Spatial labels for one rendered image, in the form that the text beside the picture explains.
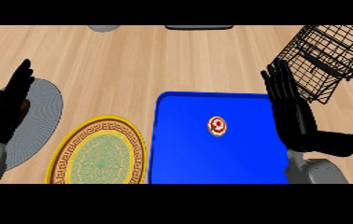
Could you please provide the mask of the grey round object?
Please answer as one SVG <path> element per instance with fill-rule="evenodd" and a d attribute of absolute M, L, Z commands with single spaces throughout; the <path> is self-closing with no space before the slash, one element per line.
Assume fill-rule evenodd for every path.
<path fill-rule="evenodd" d="M 99 33 L 106 33 L 118 29 L 119 26 L 121 25 L 88 25 L 88 28 Z"/>

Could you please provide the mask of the dark grey flat object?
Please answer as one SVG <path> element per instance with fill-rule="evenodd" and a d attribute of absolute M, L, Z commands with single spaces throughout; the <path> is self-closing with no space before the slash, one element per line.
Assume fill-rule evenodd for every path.
<path fill-rule="evenodd" d="M 234 25 L 165 25 L 170 30 L 227 30 L 232 29 Z"/>

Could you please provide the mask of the yellow patterned plate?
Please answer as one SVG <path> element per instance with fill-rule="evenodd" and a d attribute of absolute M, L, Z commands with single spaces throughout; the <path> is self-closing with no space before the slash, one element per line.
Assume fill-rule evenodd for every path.
<path fill-rule="evenodd" d="M 47 167 L 47 184 L 140 184 L 146 145 L 130 121 L 99 116 L 84 121 L 60 142 Z"/>

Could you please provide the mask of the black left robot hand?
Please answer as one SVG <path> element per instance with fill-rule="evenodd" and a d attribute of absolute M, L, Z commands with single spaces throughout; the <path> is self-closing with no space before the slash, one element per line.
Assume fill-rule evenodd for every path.
<path fill-rule="evenodd" d="M 10 81 L 0 90 L 0 143 L 11 139 L 14 129 L 20 124 L 26 108 L 25 99 L 34 82 L 31 60 L 26 59 L 17 66 Z"/>

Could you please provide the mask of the grey round placemat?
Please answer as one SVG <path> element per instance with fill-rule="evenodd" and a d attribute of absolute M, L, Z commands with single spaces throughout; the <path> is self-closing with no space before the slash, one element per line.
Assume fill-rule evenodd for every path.
<path fill-rule="evenodd" d="M 60 90 L 45 79 L 34 80 L 26 99 L 31 102 L 29 111 L 6 144 L 7 171 L 19 166 L 45 145 L 62 116 Z"/>

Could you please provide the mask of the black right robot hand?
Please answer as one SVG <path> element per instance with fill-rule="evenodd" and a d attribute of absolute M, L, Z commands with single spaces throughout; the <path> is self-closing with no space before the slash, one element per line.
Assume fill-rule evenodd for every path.
<path fill-rule="evenodd" d="M 307 101 L 301 98 L 288 61 L 276 59 L 260 72 L 271 103 L 280 141 L 298 152 L 336 157 L 353 155 L 353 134 L 320 131 Z"/>

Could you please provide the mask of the blue tray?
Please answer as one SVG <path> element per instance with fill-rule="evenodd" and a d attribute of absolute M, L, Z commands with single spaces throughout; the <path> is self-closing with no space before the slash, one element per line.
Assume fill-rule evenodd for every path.
<path fill-rule="evenodd" d="M 212 116 L 227 131 L 214 137 Z M 165 91 L 155 101 L 152 184 L 285 184 L 286 148 L 268 97 L 255 93 Z"/>

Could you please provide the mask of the red and white cupcake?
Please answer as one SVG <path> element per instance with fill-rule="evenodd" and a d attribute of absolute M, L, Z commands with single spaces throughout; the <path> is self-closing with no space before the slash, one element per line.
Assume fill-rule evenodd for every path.
<path fill-rule="evenodd" d="M 206 121 L 206 129 L 214 137 L 221 137 L 227 131 L 226 120 L 220 116 L 212 116 Z"/>

